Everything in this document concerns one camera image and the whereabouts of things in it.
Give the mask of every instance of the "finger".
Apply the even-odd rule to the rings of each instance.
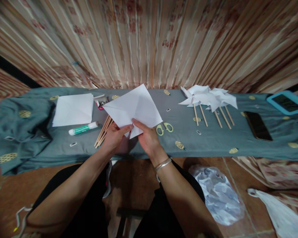
[[[121,128],[121,129],[119,130],[119,133],[120,133],[121,135],[124,135],[124,134],[126,134],[127,132],[131,131],[132,129],[133,129],[133,125],[124,126],[123,128]]]
[[[150,130],[149,127],[147,127],[145,124],[141,123],[140,121],[136,120],[136,119],[132,119],[132,122],[135,124],[136,127],[138,127],[139,129],[143,130],[143,132],[147,132]]]
[[[111,131],[117,131],[117,124],[115,122],[113,122],[112,124],[109,125],[108,130]]]

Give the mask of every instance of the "plastic bag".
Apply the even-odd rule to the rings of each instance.
[[[244,217],[244,203],[218,168],[193,165],[189,173],[200,184],[205,205],[217,223],[228,226]]]
[[[274,196],[249,188],[248,194],[259,197],[266,205],[277,234],[282,238],[298,238],[298,215]]]

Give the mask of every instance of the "black pants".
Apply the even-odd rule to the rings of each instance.
[[[195,178],[184,171],[174,161],[172,162],[204,202],[203,191]],[[80,165],[74,165],[59,171],[44,188],[37,201],[34,203],[32,210],[79,167]],[[102,202],[103,195],[106,191],[107,168],[108,165],[93,184],[78,212],[61,237],[108,237],[105,205]],[[155,237],[157,235],[159,237],[184,237],[182,228],[167,201],[161,183],[160,188],[155,190],[155,197],[151,206],[140,222],[134,237]]]

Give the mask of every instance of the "yellow scissors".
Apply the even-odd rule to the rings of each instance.
[[[167,123],[167,122],[164,122],[163,125],[165,126],[165,128],[166,128],[166,130],[167,130],[168,132],[173,132],[173,126],[172,126],[171,124],[169,124],[169,123]],[[164,130],[162,129],[161,124],[157,125],[156,132],[157,132],[157,134],[160,135],[160,136],[163,135]]]

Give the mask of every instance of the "bedsheet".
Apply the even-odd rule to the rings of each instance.
[[[94,97],[105,94],[109,100],[113,100],[113,96],[121,96],[129,91],[128,89],[37,88],[21,97],[5,99],[0,104],[0,128],[5,128],[0,130],[2,174],[12,175],[41,167],[85,161],[97,151],[94,143],[107,113],[105,110],[99,110],[94,103],[92,121],[97,121],[100,126],[71,136],[68,130],[81,125],[52,127],[57,98],[64,95],[92,93]],[[223,128],[220,128],[214,113],[205,110],[206,106],[202,107],[208,127],[203,121],[199,107],[197,115],[201,121],[197,126],[193,108],[178,105],[185,99],[181,90],[169,90],[170,95],[165,94],[163,89],[148,91],[163,121],[170,123],[174,128],[173,132],[168,132],[162,125],[164,134],[158,136],[160,143],[171,157],[254,156],[271,160],[298,160],[298,115],[282,114],[267,103],[268,94],[233,94],[237,98],[238,109],[228,106],[235,122],[235,126],[230,130],[221,113],[219,118]],[[257,112],[261,115],[273,141],[254,138],[244,111]],[[14,137],[15,140],[6,140],[7,136]],[[183,144],[183,149],[177,146],[179,142]],[[115,160],[145,158],[148,156],[137,138],[124,139],[122,150],[113,157]]]

